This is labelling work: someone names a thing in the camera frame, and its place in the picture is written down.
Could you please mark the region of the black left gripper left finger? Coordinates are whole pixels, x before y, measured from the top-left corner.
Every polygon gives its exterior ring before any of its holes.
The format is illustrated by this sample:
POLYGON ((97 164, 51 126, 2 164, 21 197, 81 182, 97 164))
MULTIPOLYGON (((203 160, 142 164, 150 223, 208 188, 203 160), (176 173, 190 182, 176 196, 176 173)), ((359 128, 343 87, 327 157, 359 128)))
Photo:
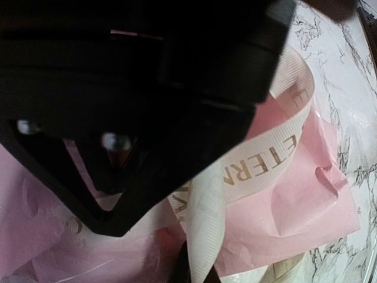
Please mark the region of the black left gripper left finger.
POLYGON ((190 267, 187 244, 183 243, 178 254, 176 263, 172 269, 172 283, 190 283, 190 267))

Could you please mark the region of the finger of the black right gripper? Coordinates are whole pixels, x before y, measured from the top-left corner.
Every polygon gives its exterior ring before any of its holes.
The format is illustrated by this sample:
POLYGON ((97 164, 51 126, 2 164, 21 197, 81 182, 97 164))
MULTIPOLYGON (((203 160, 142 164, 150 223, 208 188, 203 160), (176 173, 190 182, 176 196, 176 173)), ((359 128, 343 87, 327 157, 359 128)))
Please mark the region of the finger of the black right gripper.
POLYGON ((245 138, 254 108, 190 103, 154 104, 141 116, 128 157, 114 167, 97 136, 77 143, 97 190, 121 196, 100 207, 63 140, 45 132, 23 134, 19 122, 1 121, 1 144, 91 231, 121 237, 147 212, 245 138))

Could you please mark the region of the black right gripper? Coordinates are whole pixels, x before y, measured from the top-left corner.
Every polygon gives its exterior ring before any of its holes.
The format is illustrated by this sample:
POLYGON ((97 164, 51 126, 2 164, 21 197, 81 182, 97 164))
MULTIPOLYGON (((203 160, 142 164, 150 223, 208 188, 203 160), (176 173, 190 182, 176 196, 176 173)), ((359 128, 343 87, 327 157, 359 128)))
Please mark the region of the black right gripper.
POLYGON ((1 120, 130 123, 188 101, 247 123, 294 1, 2 1, 1 120))

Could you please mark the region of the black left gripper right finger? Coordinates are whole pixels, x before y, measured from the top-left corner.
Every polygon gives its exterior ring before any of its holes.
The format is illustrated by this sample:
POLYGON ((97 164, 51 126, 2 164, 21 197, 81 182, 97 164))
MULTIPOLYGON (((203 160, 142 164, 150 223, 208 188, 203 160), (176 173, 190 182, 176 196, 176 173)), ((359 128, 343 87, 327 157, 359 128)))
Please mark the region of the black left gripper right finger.
POLYGON ((214 266, 212 266, 208 276, 204 280, 204 283, 221 283, 219 275, 214 266))

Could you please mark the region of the cream ribbon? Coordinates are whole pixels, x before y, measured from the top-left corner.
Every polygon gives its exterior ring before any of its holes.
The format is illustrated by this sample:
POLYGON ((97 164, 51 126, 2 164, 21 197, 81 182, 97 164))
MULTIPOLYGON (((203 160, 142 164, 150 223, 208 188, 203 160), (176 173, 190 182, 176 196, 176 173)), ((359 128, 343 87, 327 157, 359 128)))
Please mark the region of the cream ribbon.
POLYGON ((226 205, 277 182, 290 165, 309 116, 312 72, 291 46, 284 48, 255 126, 240 143, 169 196, 186 232, 188 281, 204 282, 225 235, 226 205))

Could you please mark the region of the pink wrapping paper sheet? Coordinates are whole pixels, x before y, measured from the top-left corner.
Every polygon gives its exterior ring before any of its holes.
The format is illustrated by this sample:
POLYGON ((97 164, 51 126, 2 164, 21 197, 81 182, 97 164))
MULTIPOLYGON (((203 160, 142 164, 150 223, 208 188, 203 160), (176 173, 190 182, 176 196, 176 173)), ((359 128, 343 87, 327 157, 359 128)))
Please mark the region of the pink wrapping paper sheet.
MULTIPOLYGON (((2 149, 1 281, 166 282, 186 243, 169 196, 126 236, 96 235, 2 149)), ((310 111, 277 182, 228 203, 225 216, 213 265, 221 277, 357 231, 350 185, 336 162, 334 127, 310 111)))

